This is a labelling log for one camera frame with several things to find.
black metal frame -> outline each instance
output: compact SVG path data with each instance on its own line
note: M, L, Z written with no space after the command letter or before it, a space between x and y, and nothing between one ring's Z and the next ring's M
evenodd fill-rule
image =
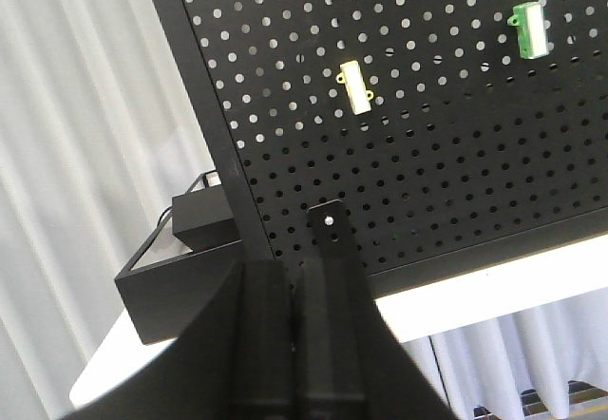
M322 258L295 285L276 261L219 270L173 346L66 420L455 420L380 316L342 203L309 219Z
M180 16L184 12L183 2L153 1L235 214L245 250L251 259L274 259L196 37L188 18Z

pegboard hook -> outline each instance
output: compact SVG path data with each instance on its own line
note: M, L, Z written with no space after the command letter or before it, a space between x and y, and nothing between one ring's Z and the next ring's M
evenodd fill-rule
M528 2L513 7L513 16L506 23L517 28L520 55L523 59L538 59L549 54L541 2Z
M346 86L352 112L357 115L371 111L370 100L373 99L373 92L366 89L359 63L357 61L346 62L340 65L340 70L335 81Z

white curtain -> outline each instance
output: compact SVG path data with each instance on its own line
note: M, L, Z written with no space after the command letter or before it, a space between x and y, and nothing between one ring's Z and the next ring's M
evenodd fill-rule
M57 418L113 277L212 166L151 0L0 0L0 419Z
M608 391L607 313L608 289L602 289L404 348L463 420L478 406L502 420L523 420L520 395L530 389L562 419L569 416L568 381Z

black cable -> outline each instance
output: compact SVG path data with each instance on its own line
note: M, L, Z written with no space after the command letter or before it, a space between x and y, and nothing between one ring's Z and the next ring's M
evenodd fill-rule
M164 211L161 212L161 215L159 216L159 221L156 222L156 226L158 227L159 225L161 225L162 220L164 219L164 217L167 215L167 213L169 211L171 211L171 208L173 208L173 206L169 206L167 209L165 209Z

white plastic clip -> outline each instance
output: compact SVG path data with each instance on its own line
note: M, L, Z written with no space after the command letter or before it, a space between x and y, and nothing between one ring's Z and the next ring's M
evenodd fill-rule
M346 86L352 112L355 115L371 111L370 100L373 99L373 92L366 89L361 67L357 61L340 65L340 73L335 80Z

